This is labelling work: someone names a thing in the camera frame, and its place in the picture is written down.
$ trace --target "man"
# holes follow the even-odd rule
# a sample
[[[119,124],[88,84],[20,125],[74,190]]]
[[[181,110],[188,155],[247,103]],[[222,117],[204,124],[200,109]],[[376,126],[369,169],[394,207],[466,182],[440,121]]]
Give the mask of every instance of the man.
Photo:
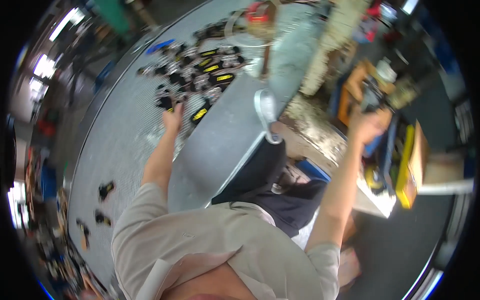
[[[261,199],[276,199],[265,190],[205,209],[168,214],[167,201],[181,201],[167,199],[167,188],[182,108],[177,104],[173,113],[163,113],[165,134],[113,234],[115,271],[127,299],[335,299],[340,246],[355,200],[361,153],[385,130],[378,115],[354,110],[348,149],[326,188],[303,251],[276,226],[284,212],[275,205],[291,202],[277,198],[269,202],[275,205],[268,206],[251,200],[258,198],[257,192]],[[283,220],[287,228],[295,223],[289,218]]]

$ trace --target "wall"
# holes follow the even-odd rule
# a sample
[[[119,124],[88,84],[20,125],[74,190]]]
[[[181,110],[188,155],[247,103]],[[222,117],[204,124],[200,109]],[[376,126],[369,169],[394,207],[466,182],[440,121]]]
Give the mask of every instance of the wall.
[[[15,168],[15,180],[25,180],[25,156],[28,148],[26,141],[17,139],[17,166]]]
[[[30,78],[24,78],[18,93],[14,94],[10,102],[11,114],[21,121],[30,122],[32,116],[33,101],[31,97]]]

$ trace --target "metal mesh table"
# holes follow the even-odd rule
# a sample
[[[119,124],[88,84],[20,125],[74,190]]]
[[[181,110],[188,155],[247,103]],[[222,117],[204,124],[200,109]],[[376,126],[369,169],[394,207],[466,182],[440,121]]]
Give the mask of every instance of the metal mesh table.
[[[193,45],[195,40],[192,34],[196,30],[230,16],[231,11],[245,8],[251,1],[211,1],[179,20],[154,43],[174,38],[186,42],[187,45]],[[287,36],[287,43],[283,43],[283,46],[274,46],[271,72],[279,78],[277,82],[279,89],[289,87],[283,93],[285,103],[297,91],[308,66],[309,57],[314,51],[312,45],[316,45],[316,40],[299,26],[301,20],[312,15],[312,7],[301,4],[287,6],[288,9],[282,8],[280,11],[278,30],[286,35],[296,29],[303,30],[303,33],[290,36],[304,40],[295,42],[295,39],[288,40]],[[228,40],[207,41],[201,50],[216,48],[218,44],[227,45]],[[262,51],[262,48],[244,49],[243,56],[251,60],[251,72],[255,72],[262,63],[259,59]],[[106,287],[114,276],[110,242],[115,222],[132,201],[139,187],[143,166],[165,130],[161,120],[164,110],[157,108],[154,101],[156,87],[159,84],[167,85],[168,80],[136,75],[140,67],[158,58],[157,54],[142,53],[124,72],[98,111],[75,167],[68,210],[68,232],[83,259]],[[193,96],[187,102],[184,125],[176,140],[175,156],[192,130],[189,117],[203,103],[201,96]],[[104,202],[100,203],[98,187],[111,180],[115,182],[115,189]],[[96,224],[94,211],[97,208],[112,219],[112,227]],[[91,231],[88,251],[81,249],[81,233],[76,225],[77,218]]]

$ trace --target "hand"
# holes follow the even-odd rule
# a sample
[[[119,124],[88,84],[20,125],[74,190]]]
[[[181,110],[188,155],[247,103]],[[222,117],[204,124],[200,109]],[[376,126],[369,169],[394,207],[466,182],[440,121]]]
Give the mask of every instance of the hand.
[[[389,112],[362,113],[360,105],[352,110],[348,125],[348,145],[364,147],[373,141],[376,136],[383,134],[388,127],[389,120],[385,114]]]
[[[175,132],[175,134],[179,133],[181,128],[182,115],[183,115],[183,103],[178,103],[173,108],[173,112],[169,112],[169,111],[163,112],[163,123],[167,131]]]

